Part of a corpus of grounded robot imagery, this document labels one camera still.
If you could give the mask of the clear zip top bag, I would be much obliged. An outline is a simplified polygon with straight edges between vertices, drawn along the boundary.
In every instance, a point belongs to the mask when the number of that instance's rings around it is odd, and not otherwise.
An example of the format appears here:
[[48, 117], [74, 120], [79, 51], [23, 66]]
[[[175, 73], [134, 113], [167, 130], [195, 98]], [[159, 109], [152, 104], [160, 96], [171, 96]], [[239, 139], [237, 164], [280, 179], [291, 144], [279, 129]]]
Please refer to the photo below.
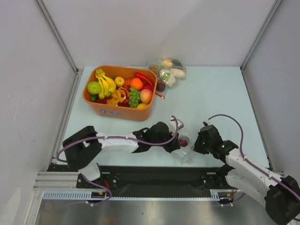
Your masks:
[[[187, 132], [179, 132], [179, 137], [186, 137], [186, 138], [189, 138], [189, 140], [190, 140], [190, 137]], [[179, 150], [173, 151], [171, 153], [171, 155], [173, 157], [175, 157], [176, 159], [180, 160], [181, 163], [191, 164], [194, 162], [193, 147], [194, 147], [194, 145], [191, 143], [191, 140], [190, 140], [190, 143], [187, 147], [181, 147]]]

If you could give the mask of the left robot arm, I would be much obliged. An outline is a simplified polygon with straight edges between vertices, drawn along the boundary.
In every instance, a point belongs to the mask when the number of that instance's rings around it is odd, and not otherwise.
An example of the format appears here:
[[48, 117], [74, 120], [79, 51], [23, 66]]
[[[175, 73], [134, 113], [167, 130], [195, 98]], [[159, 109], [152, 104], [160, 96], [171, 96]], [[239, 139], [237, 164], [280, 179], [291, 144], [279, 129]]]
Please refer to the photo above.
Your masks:
[[93, 126], [87, 126], [63, 141], [63, 148], [56, 158], [81, 173], [88, 184], [97, 188], [103, 183], [103, 175], [95, 162], [99, 153], [142, 153], [154, 146], [163, 147], [171, 153], [180, 148], [178, 136], [183, 127], [181, 120], [171, 119], [169, 125], [158, 122], [150, 128], [145, 127], [127, 135], [105, 135], [97, 133]]

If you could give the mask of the red fake chili pepper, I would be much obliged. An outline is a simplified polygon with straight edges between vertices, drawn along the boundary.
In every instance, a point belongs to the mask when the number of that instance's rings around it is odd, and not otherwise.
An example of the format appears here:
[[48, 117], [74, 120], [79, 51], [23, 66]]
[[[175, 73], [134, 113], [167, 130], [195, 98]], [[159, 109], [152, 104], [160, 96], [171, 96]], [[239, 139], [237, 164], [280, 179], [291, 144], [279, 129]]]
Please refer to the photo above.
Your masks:
[[151, 87], [151, 89], [154, 90], [154, 84], [147, 76], [143, 75], [142, 73], [135, 72], [135, 78], [139, 78], [143, 82], [146, 82]]

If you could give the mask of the dark red fake beet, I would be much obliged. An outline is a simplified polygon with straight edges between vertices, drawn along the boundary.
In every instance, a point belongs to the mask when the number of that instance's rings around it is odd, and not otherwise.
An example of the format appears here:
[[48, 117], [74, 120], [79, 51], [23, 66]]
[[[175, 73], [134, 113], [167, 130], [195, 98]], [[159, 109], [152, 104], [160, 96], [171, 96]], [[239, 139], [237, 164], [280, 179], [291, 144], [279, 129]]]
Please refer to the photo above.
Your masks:
[[178, 143], [181, 147], [187, 147], [190, 143], [190, 140], [189, 140], [189, 138], [186, 138], [186, 137], [179, 137]]

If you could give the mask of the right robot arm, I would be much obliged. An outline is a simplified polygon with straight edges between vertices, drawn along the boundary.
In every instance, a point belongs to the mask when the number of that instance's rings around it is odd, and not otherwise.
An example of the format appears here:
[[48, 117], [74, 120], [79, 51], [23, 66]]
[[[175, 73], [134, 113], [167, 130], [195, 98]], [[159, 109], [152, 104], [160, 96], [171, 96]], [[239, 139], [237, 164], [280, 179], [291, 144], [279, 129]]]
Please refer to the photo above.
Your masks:
[[221, 188], [232, 186], [260, 203], [278, 225], [287, 225], [300, 214], [300, 187], [291, 176], [283, 177], [252, 162], [230, 140], [222, 140], [213, 125], [202, 127], [194, 151], [211, 154], [224, 165], [216, 176]]

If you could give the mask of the green fake pear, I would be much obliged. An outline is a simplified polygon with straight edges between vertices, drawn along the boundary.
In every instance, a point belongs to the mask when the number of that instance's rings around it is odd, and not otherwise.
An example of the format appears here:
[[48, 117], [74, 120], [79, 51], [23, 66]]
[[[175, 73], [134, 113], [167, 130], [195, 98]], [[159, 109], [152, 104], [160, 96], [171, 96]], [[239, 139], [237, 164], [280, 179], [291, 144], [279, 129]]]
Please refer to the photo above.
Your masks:
[[102, 87], [99, 82], [90, 82], [87, 85], [87, 90], [91, 95], [96, 95], [102, 91]]

